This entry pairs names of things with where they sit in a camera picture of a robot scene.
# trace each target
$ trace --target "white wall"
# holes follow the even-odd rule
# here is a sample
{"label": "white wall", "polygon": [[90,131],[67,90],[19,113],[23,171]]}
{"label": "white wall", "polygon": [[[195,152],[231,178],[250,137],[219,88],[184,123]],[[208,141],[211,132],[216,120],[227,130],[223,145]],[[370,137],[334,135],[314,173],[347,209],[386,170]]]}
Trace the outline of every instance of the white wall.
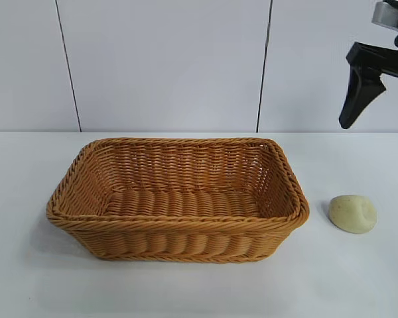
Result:
{"label": "white wall", "polygon": [[[356,42],[393,47],[395,31],[373,25],[376,0],[273,0],[259,131],[341,131],[345,56]],[[348,131],[398,131],[398,79]]]}
{"label": "white wall", "polygon": [[76,131],[53,0],[0,0],[0,131]]}
{"label": "white wall", "polygon": [[269,0],[58,0],[83,131],[255,131]]}

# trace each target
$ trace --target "woven basket wall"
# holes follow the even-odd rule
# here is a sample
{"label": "woven basket wall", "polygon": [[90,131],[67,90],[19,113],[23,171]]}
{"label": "woven basket wall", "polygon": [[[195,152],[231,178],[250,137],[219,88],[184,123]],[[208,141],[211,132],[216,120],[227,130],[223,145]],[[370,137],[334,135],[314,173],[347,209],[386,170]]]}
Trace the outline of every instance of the woven basket wall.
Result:
{"label": "woven basket wall", "polygon": [[259,138],[109,138],[85,146],[47,217],[110,260],[251,262],[308,218],[281,148]]}

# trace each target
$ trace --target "wicker basket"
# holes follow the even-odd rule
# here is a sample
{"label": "wicker basket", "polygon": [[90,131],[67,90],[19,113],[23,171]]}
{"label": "wicker basket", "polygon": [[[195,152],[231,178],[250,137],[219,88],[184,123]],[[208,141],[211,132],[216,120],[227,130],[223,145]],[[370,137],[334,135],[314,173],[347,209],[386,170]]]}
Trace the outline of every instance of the wicker basket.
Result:
{"label": "wicker basket", "polygon": [[308,218],[272,140],[110,138],[85,146],[47,217],[110,260],[253,262]]}

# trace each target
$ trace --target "white table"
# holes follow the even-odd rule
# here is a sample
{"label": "white table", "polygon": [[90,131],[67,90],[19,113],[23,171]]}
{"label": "white table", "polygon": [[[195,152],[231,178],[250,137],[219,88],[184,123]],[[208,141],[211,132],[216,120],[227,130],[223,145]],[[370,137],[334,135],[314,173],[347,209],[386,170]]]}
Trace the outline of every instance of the white table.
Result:
{"label": "white table", "polygon": [[[310,219],[247,264],[107,262],[53,227],[45,205],[79,149],[110,136],[259,136],[285,150]],[[367,195],[365,235],[329,200]],[[398,317],[398,134],[0,132],[0,317]]]}

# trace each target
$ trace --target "black robotic arm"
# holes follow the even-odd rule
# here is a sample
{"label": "black robotic arm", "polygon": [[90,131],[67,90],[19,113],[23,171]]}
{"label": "black robotic arm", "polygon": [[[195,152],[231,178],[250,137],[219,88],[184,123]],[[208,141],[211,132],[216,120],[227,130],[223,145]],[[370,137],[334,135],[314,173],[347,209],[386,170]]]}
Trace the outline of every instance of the black robotic arm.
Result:
{"label": "black robotic arm", "polygon": [[[398,1],[384,0],[376,4],[373,22],[398,30]],[[398,47],[398,36],[395,38]],[[398,78],[398,50],[354,43],[346,56],[350,64],[350,83],[339,123],[348,129],[361,112],[386,88],[381,74]]]}

